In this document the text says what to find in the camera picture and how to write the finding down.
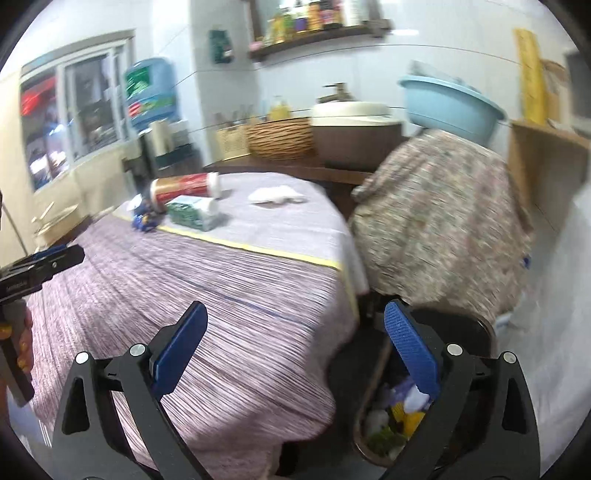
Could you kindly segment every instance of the blue toy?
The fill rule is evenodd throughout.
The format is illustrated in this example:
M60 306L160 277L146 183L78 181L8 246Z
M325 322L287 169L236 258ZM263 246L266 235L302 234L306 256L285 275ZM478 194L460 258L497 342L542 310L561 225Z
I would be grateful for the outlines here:
M160 223L160 215L152 208L148 200L142 200L142 203L134 210L134 220L131 226L140 232L151 232Z

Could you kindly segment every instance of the blue plastic basin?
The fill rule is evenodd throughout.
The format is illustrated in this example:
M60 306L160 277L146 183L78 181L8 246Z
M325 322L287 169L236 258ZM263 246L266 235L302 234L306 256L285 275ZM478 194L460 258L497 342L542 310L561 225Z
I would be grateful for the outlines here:
M406 75L404 87L409 120L445 130L486 147L504 110L481 93L432 77Z

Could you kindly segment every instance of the white tiled wall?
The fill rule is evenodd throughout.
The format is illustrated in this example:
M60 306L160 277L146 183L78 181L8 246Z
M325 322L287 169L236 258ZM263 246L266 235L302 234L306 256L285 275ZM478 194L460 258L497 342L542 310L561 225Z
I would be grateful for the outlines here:
M53 0L19 40L1 76L71 43L135 30L135 57L152 56L152 0Z
M276 55L257 64L264 101L281 95L293 110L308 110L326 95L323 85L346 82L359 100L382 102L405 119L398 79L411 60L462 78L521 117L519 60L513 29L537 34L543 58L564 64L574 44L538 0L381 0L395 31L383 41L335 40ZM506 156L509 126L500 124L490 147Z
M193 54L193 28L191 25L191 0L151 0L154 56L165 57L173 65L177 78L177 96L180 115L189 123L190 138L203 156L209 148L203 139L193 132L203 125L201 97L197 67Z
M201 130L192 137L207 142L202 149L204 163L220 160L217 153L216 113L225 119L240 116L250 106L258 110L260 103L258 76L248 57L249 25L246 2L238 0L191 0L190 18L197 85L202 112ZM210 30L226 30L232 42L234 60L215 64L211 58Z

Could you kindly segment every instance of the green sign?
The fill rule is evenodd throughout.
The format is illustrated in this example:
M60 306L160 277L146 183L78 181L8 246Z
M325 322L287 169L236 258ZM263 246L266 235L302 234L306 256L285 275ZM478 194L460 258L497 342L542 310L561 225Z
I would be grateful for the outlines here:
M144 67L127 74L127 98L143 92L151 85L150 69Z

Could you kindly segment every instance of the purple striped bedspread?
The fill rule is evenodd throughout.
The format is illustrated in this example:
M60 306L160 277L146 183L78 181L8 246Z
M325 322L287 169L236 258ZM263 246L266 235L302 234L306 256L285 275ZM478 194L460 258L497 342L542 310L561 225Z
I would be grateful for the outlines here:
M78 240L86 259L28 301L36 395L50 428L74 356L122 354L174 323L193 300L209 327L163 405L217 480L266 475L272 451L331 422L327 363L356 320L340 273L154 231L107 216ZM121 396L115 401L139 461L153 465Z

